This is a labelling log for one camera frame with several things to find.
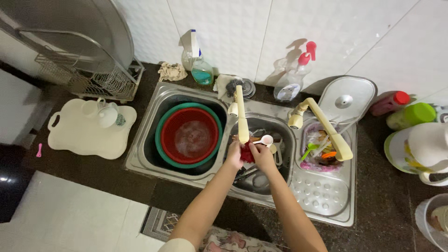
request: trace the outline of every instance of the dish rack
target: dish rack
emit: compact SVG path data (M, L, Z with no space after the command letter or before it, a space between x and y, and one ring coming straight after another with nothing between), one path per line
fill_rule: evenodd
M98 46L107 55L109 60L96 61L79 54L66 51L57 51L45 43L34 41L26 43L39 52L35 61L41 67L39 77L57 85L64 86L69 92L83 97L103 97L105 99L119 100L121 103L132 101L137 92L138 85L145 68L134 56L131 65L125 69L106 49L93 39L72 31L45 30L45 29L16 29L16 35L21 39L23 33L49 33L65 34L81 37ZM34 40L37 36L27 36L27 39ZM97 66L95 71L83 70L83 65L92 68Z

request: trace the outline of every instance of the sleeve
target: sleeve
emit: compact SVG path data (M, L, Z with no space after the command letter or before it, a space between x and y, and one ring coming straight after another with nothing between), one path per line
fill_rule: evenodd
M158 252L196 252L196 250L188 240L176 238L165 243Z

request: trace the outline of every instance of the dark granite countertop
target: dark granite countertop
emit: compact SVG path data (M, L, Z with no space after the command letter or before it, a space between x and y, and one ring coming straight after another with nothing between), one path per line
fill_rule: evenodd
M44 126L22 164L91 188L182 214L200 189L124 169L126 153L159 78L159 65L145 64L145 67L135 99L127 104L135 108L138 116L130 130L125 154L115 160L106 160L99 156L80 156L69 151L52 150L47 144L49 130ZM191 75L173 83L212 91L211 85L198 85ZM252 100L277 104L273 98L273 87L257 85L256 88ZM76 98L59 87L48 90L48 98L55 102L51 114L60 111L68 100ZM298 97L287 106L293 107L303 99ZM394 168L383 152L384 140L391 133L384 117L368 114L358 123L355 224L344 228L313 221L329 251L439 251L418 230L414 212L421 201L447 192L447 188L425 185L417 176ZM36 158L39 143L43 143L42 157ZM215 225L286 245L276 210L272 208L227 197Z

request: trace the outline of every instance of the dish towel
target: dish towel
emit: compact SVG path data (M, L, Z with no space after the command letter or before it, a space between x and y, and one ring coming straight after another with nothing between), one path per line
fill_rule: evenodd
M232 80L243 80L242 78L238 76L231 76L226 74L220 74L218 78L215 81L215 85L213 86L213 91L218 92L218 99L220 99L223 102L226 103L232 103L233 102L233 95L230 97L227 96L227 84Z
M170 65L168 62L162 63L158 73L160 74L159 81L178 81L187 77L187 72L181 64Z

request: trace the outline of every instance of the cream faucet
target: cream faucet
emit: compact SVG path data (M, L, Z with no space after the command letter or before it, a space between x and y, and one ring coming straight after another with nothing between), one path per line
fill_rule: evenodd
M244 111L243 87L241 85L236 86L233 97L235 97L235 102L230 104L227 113L233 117L238 117L238 138L242 144L245 144L249 141L249 127Z
M336 149L336 159L338 161L350 160L353 158L352 150L344 138L337 133L333 125L328 121L323 111L319 108L316 101L313 98L307 98L301 102L292 112L288 121L288 127L293 130L302 128L303 125L303 113L308 108L313 111L319 122L322 124L324 130L328 134L333 147Z

